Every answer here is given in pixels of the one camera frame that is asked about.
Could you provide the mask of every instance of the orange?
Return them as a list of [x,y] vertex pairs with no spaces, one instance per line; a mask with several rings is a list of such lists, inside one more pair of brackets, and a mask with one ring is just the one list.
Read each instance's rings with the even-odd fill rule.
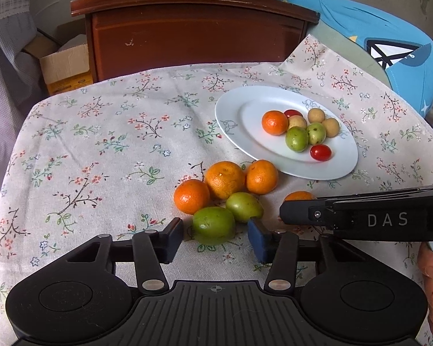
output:
[[284,113],[278,110],[270,110],[263,115],[261,126],[268,134],[282,135],[289,127],[289,119]]
[[311,192],[309,191],[295,191],[292,192],[291,194],[288,194],[284,201],[287,200],[313,200],[316,199],[316,196],[314,196]]
[[187,215],[204,208],[210,202],[208,186],[198,179],[188,179],[179,185],[173,194],[176,207]]
[[204,181],[212,197],[228,199],[235,192],[243,191],[245,174],[234,162],[220,161],[208,168]]
[[279,180],[276,167],[267,160],[258,160],[247,169],[246,186],[253,194],[264,195],[273,191]]

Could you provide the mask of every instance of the white plate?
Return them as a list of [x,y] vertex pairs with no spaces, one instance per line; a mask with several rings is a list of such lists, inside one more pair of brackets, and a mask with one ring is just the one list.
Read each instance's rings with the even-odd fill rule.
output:
[[[311,158],[309,149],[297,153],[285,144],[285,134],[272,136],[261,126],[269,110],[296,109],[306,118],[311,108],[321,108],[340,123],[340,134],[326,138],[332,150],[325,162]],[[215,105],[215,117],[225,136],[255,160],[269,160],[283,173],[306,179],[334,180],[353,171],[358,161],[356,142],[348,128],[330,110],[299,93],[268,86],[245,86],[224,93]]]

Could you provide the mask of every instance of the table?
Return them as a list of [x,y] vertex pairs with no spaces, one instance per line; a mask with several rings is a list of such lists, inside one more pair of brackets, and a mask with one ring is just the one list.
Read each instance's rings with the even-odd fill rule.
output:
[[[393,91],[308,36],[283,63],[204,64],[154,69],[106,80],[38,103],[16,141],[0,196],[0,345],[16,338],[5,313],[9,290],[21,279],[100,233],[114,239],[155,228],[175,216],[173,191],[189,178],[202,179],[221,160],[243,169],[252,159],[218,127],[214,107],[236,87],[268,85],[298,91],[321,103],[347,125],[359,150],[354,171],[334,181],[280,175],[262,196],[264,223],[277,218],[285,195],[309,190],[317,196],[397,189],[433,183],[433,130]],[[223,123],[229,131],[231,121]],[[291,226],[302,238],[312,227]],[[356,246],[421,284],[418,244],[354,242]],[[221,246],[184,242],[164,267],[175,279],[258,279],[247,234]],[[298,284],[313,277],[297,267]],[[133,267],[117,275],[135,286]],[[422,344],[433,345],[425,324]]]

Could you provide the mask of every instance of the wooden furniture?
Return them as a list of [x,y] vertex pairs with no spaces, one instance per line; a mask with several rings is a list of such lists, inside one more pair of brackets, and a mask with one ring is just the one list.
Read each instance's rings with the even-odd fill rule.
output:
[[193,63],[281,62],[318,13],[277,0],[75,0],[94,81]]

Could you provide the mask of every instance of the red cherry tomato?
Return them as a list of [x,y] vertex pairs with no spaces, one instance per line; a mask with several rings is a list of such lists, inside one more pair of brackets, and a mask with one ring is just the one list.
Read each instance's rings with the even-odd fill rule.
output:
[[287,118],[290,118],[292,116],[302,116],[301,112],[299,112],[298,110],[295,109],[288,109],[284,112],[284,114],[287,116]]
[[327,161],[331,158],[332,151],[325,144],[317,144],[311,147],[309,154],[317,161]]

